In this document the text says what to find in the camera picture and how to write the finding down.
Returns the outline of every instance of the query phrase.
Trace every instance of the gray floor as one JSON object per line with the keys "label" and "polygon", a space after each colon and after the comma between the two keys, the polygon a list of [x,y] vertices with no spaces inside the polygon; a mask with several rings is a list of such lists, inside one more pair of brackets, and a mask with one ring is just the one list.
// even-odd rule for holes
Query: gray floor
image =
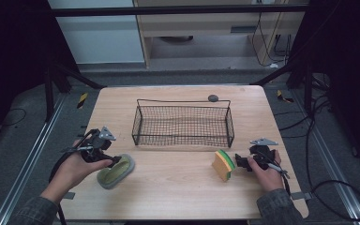
{"label": "gray floor", "polygon": [[[149,68],[118,69],[115,72],[104,73],[88,72],[84,75],[95,82],[109,86],[247,84],[259,80],[274,70],[257,63],[246,37],[194,37],[189,42],[157,38],[154,44]],[[73,140],[78,138],[78,134],[84,133],[82,126],[88,123],[98,97],[98,90],[93,90],[75,80],[70,81],[73,89],[70,94],[65,95],[63,109],[24,186],[14,212],[46,187],[51,167],[61,156],[60,150],[70,146]],[[285,128],[304,117],[297,102],[290,103],[277,98],[278,89],[294,99],[299,99],[303,91],[300,88],[288,92],[284,81],[286,75],[264,87],[279,128]],[[84,92],[88,93],[88,99],[82,109],[76,109],[80,95]],[[314,91],[315,98],[322,94],[322,91]],[[21,110],[9,112],[4,122],[6,126],[2,126],[0,130],[0,206],[44,125],[43,86],[20,94],[12,105],[13,109]],[[360,190],[360,158],[351,154],[352,147],[336,117],[330,112],[330,107],[317,113],[316,124],[315,130],[321,135],[324,148],[329,149],[344,178]],[[306,137],[292,137],[305,134],[307,128],[308,124],[302,123],[281,131],[297,179],[305,192],[311,190],[306,170]],[[319,137],[317,138],[316,134],[311,135],[309,140],[307,158],[313,185],[333,179],[331,165],[327,164],[326,156],[320,150],[323,144],[320,143]],[[339,187],[328,185],[320,188],[319,195],[342,214],[348,215],[344,199],[338,195],[338,191]],[[308,201],[307,205],[310,212],[306,219],[307,224],[355,224],[332,214],[316,198]],[[221,222],[221,224],[234,224],[234,222]],[[252,221],[252,224],[259,224],[259,221]]]}

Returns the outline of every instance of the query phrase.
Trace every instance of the sleeve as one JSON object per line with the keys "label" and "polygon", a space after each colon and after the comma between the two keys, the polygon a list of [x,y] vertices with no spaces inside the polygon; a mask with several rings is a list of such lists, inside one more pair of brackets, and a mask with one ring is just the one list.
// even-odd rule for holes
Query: sleeve
{"label": "sleeve", "polygon": [[285,189],[276,189],[266,193],[258,199],[257,205],[263,224],[304,224],[303,217]]}
{"label": "sleeve", "polygon": [[57,211],[58,207],[55,203],[42,197],[36,197],[29,200],[25,206],[10,219],[8,224],[53,224]]}

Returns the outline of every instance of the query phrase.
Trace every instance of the white cabinet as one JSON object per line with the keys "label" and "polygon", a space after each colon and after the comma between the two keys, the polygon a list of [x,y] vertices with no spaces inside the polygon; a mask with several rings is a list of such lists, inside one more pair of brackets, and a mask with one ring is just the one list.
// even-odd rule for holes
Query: white cabinet
{"label": "white cabinet", "polygon": [[[49,0],[52,8],[133,7],[132,0]],[[135,16],[57,17],[77,64],[143,63]]]}

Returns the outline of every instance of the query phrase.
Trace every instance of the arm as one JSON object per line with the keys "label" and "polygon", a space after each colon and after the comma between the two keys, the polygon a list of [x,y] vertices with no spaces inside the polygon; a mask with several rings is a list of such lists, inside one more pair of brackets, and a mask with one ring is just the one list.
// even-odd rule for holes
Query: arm
{"label": "arm", "polygon": [[61,164],[53,180],[40,196],[28,201],[9,224],[52,224],[58,210],[57,205],[64,195],[79,185],[87,175],[112,163],[108,159],[87,163],[79,152],[72,154]]}
{"label": "arm", "polygon": [[[276,151],[277,163],[280,163]],[[303,218],[283,187],[279,172],[268,168],[263,170],[253,158],[247,159],[262,188],[267,192],[257,201],[263,224],[304,224]]]}

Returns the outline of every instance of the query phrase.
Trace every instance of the wooden table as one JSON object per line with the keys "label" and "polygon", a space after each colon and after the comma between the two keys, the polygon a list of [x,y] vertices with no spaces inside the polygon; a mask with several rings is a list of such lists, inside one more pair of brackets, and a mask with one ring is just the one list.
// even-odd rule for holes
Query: wooden table
{"label": "wooden table", "polygon": [[[231,101],[235,139],[231,148],[215,146],[145,146],[131,137],[138,98],[157,100],[207,100],[209,95]],[[115,156],[130,154],[134,171],[115,188],[103,189],[92,173],[71,190],[73,200],[63,200],[67,219],[250,219],[259,218],[256,201],[263,195],[253,172],[236,168],[223,182],[212,167],[215,151],[248,155],[249,141],[265,137],[280,153],[291,192],[300,191],[285,146],[260,86],[154,86],[102,89],[88,129],[107,128],[117,141],[106,151]],[[305,218],[304,200],[294,201]]]}

